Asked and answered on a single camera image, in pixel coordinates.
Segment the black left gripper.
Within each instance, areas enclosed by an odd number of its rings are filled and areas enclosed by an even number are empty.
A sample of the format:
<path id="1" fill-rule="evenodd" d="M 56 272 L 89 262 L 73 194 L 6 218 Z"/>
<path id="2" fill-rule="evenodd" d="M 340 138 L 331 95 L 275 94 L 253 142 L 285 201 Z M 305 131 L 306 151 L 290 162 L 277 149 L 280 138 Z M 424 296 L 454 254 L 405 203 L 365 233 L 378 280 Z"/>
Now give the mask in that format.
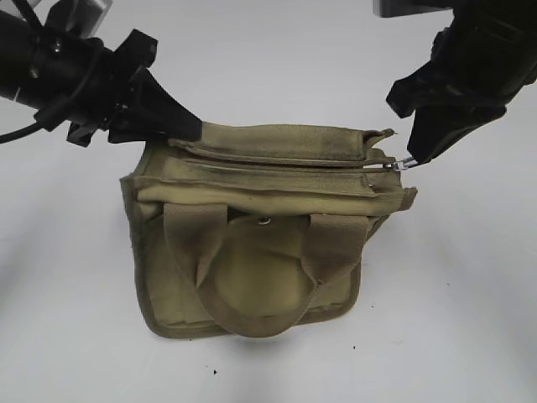
<path id="1" fill-rule="evenodd" d="M 42 128 L 52 131 L 67 121 L 67 141 L 79 146 L 107 128 L 111 144 L 201 138 L 202 121 L 145 70 L 155 61 L 156 39 L 135 29 L 116 50 L 98 38 L 55 39 L 34 53 L 39 73 L 34 119 Z"/>

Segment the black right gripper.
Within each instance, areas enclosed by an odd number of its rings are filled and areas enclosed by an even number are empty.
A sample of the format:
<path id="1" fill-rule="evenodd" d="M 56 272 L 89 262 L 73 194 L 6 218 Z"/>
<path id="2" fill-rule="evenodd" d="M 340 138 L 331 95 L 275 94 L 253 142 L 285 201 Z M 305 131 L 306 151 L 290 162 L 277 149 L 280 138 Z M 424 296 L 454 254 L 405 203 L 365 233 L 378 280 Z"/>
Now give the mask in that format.
<path id="1" fill-rule="evenodd" d="M 401 118 L 416 110 L 407 150 L 419 165 L 481 124 L 478 111 L 459 106 L 503 107 L 536 81 L 534 1 L 433 4 L 452 9 L 451 25 L 436 35 L 430 60 L 386 98 Z"/>

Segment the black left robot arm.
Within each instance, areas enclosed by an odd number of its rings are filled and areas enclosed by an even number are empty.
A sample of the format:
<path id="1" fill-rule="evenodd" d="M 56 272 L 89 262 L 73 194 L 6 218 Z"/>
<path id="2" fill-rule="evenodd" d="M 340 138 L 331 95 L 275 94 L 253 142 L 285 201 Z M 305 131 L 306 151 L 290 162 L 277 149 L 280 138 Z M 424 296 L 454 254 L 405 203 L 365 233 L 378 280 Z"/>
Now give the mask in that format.
<path id="1" fill-rule="evenodd" d="M 40 21 L 35 1 L 1 8 L 1 96 L 35 109 L 34 121 L 2 143 L 69 123 L 68 142 L 86 147 L 95 132 L 111 144 L 201 138 L 202 121 L 152 76 L 158 41 L 134 29 L 110 50 L 94 33 L 109 1 L 58 1 Z"/>

